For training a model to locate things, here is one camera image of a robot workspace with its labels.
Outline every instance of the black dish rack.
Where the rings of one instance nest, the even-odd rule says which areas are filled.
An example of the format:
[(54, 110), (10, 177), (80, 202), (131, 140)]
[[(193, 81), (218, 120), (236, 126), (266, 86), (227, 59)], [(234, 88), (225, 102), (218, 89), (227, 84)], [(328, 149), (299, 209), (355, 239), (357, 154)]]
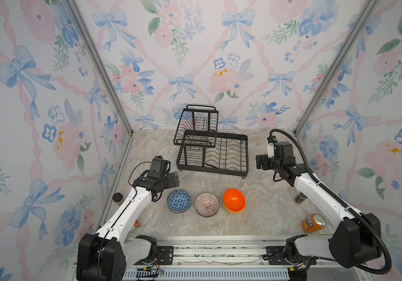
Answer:
[(182, 145), (177, 155), (177, 168), (198, 172), (230, 174), (245, 178), (248, 175), (248, 136), (235, 133), (209, 133), (216, 136), (216, 146)]
[[(206, 107), (209, 110), (195, 107)], [(182, 110), (173, 143), (214, 148), (217, 140), (217, 127), (218, 111), (215, 107), (189, 104)]]

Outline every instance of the upper rack basket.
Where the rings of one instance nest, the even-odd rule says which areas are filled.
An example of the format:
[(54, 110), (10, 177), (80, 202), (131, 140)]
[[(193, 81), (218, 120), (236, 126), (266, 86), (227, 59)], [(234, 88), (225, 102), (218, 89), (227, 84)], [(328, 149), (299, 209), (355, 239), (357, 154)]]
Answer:
[(217, 127), (218, 111), (215, 107), (189, 104), (182, 110), (173, 142), (175, 145), (214, 148), (217, 142)]

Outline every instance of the wallpaper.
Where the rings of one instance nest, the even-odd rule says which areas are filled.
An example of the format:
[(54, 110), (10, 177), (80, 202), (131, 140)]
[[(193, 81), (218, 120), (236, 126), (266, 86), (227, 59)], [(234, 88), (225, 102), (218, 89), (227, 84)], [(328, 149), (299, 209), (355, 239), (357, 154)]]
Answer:
[(187, 104), (237, 129), (296, 125), (364, 1), (77, 3), (133, 129), (175, 129)]
[(328, 187), (380, 219), (393, 268), (375, 278), (402, 281), (402, 1), (378, 5), (299, 140)]
[(66, 280), (126, 133), (58, 0), (0, 0), (0, 281)]

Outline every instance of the lower rack tray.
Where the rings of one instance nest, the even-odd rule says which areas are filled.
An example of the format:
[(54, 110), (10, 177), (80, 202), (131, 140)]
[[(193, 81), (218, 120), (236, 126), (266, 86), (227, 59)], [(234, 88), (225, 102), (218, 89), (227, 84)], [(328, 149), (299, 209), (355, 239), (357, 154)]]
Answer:
[(248, 136), (235, 133), (215, 134), (217, 142), (214, 148), (192, 146), (183, 142), (177, 155), (177, 168), (180, 171), (230, 174), (245, 178), (248, 175)]

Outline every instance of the slotted metal strip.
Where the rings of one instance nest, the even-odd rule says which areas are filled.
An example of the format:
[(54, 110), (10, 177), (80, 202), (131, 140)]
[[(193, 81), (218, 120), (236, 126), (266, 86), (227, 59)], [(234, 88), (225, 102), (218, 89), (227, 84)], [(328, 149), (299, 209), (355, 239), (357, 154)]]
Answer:
[[(287, 268), (163, 268), (156, 280), (290, 280)], [(129, 268), (123, 280), (152, 280), (147, 275)]]

